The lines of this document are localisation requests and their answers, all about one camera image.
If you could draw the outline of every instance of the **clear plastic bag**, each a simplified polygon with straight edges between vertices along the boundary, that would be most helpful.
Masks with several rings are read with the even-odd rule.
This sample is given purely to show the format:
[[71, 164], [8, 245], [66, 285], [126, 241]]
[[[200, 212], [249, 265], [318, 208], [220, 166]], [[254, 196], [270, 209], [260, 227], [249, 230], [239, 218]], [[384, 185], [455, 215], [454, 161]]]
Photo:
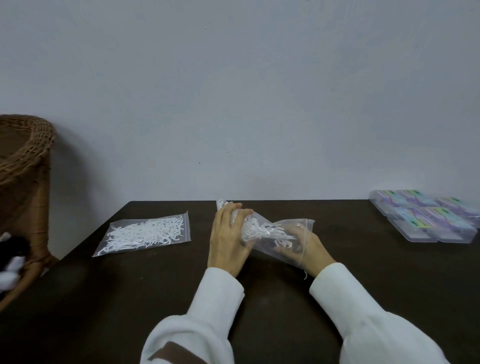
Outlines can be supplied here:
[[[217, 210], [227, 203], [225, 200], [217, 200]], [[232, 214], [232, 224], [237, 214], [238, 210], [235, 210]], [[306, 235], [312, 231], [314, 222], [315, 220], [307, 218], [270, 222], [254, 212], [243, 223], [241, 239], [243, 242], [253, 241], [255, 250], [293, 266], [301, 267], [301, 258], [306, 248]]]
[[164, 218], [112, 222], [93, 256], [189, 242], [188, 212]]

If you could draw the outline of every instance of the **white wall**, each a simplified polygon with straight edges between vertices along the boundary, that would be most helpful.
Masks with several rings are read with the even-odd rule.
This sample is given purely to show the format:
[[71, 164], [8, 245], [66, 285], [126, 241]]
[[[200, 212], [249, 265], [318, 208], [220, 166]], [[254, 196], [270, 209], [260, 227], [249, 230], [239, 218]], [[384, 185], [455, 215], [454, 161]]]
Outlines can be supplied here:
[[0, 112], [59, 131], [51, 250], [131, 200], [480, 200], [477, 0], [2, 0]]

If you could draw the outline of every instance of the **table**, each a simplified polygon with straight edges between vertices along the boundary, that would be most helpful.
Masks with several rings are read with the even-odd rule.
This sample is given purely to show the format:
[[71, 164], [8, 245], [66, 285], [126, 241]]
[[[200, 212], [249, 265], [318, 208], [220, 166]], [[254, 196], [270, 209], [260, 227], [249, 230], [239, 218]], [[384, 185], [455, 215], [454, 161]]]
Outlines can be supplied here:
[[[242, 201], [271, 221], [312, 218], [334, 259], [379, 304], [432, 337], [452, 364], [480, 362], [480, 241], [409, 243], [366, 200]], [[192, 241], [91, 258], [108, 224], [189, 212]], [[2, 363], [138, 363], [202, 279], [214, 201], [130, 202], [0, 315]], [[253, 251], [229, 339], [236, 363], [338, 363], [341, 338], [302, 270]]]

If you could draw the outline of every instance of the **woven basket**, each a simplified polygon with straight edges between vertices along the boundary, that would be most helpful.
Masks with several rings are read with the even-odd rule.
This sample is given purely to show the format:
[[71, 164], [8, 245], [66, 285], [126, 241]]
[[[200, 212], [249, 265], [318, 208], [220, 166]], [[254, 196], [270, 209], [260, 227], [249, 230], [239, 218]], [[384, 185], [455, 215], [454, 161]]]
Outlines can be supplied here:
[[57, 261], [47, 249], [54, 136], [54, 127], [37, 116], [0, 115], [0, 234], [20, 233], [31, 248], [22, 279], [0, 302], [0, 311]]

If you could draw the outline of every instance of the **white long-sleeve shirt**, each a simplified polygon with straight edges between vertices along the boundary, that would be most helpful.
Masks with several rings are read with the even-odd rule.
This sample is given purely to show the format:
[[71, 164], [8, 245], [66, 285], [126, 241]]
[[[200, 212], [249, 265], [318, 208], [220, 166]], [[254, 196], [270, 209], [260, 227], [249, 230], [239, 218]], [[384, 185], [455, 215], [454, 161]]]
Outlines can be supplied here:
[[[322, 270], [310, 294], [343, 338], [340, 364], [448, 364], [432, 339], [383, 310], [343, 264]], [[176, 364], [150, 360], [167, 342], [208, 364], [234, 363], [228, 332], [243, 297], [243, 287], [235, 278], [219, 268], [208, 268], [187, 314], [165, 318], [150, 333], [141, 364]]]

